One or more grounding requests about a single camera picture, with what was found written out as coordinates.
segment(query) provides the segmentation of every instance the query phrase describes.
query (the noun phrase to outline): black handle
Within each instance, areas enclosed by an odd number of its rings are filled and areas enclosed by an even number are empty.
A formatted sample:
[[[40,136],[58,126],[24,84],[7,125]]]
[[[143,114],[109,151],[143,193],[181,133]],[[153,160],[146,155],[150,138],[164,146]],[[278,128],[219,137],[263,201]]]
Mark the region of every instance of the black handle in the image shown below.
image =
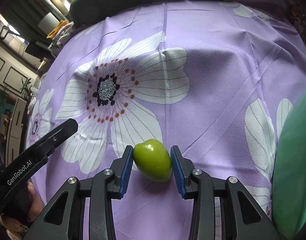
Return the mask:
[[[105,169],[96,174],[92,181],[89,213],[90,240],[116,240],[111,198],[107,184],[114,180],[114,171]]]
[[[231,210],[225,214],[225,226],[230,225],[227,231],[232,233],[232,239],[281,240],[261,206],[237,178],[227,178],[226,189],[228,205],[224,208]]]
[[[194,198],[189,240],[214,240],[215,205],[212,177],[201,170],[193,170],[191,179],[198,184],[198,196]]]
[[[85,199],[78,197],[79,187],[77,178],[69,178],[34,221],[24,240],[83,239]]]
[[[0,174],[0,214],[25,182],[48,162],[54,149],[77,131],[77,122],[69,119],[40,138],[20,154]]]

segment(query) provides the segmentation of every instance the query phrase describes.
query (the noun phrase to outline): wall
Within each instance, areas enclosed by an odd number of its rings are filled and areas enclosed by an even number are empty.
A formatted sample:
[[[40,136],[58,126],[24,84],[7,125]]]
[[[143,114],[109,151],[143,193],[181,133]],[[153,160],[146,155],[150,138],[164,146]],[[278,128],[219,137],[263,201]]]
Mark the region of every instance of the wall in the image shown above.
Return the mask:
[[[0,15],[0,31],[3,25],[10,26],[10,24]],[[8,45],[11,49],[13,49],[16,53],[18,53],[23,59],[30,62],[33,66],[38,68],[41,64],[40,59],[28,54],[25,52],[27,45],[21,42],[18,37],[15,37],[11,34],[8,34],[6,38],[3,40],[3,43]]]
[[[21,79],[25,81],[31,78],[31,85],[33,85],[36,77],[37,74],[17,61],[0,46],[0,88],[7,85],[9,91],[20,97]]]

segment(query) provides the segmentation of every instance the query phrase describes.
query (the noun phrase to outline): green bowl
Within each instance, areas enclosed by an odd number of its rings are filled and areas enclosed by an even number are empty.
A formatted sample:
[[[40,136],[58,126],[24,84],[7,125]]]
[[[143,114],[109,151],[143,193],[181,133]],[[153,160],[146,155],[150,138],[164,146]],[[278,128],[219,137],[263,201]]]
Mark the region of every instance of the green bowl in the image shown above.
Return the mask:
[[[277,230],[292,239],[306,222],[306,92],[283,125],[272,184],[272,216]]]

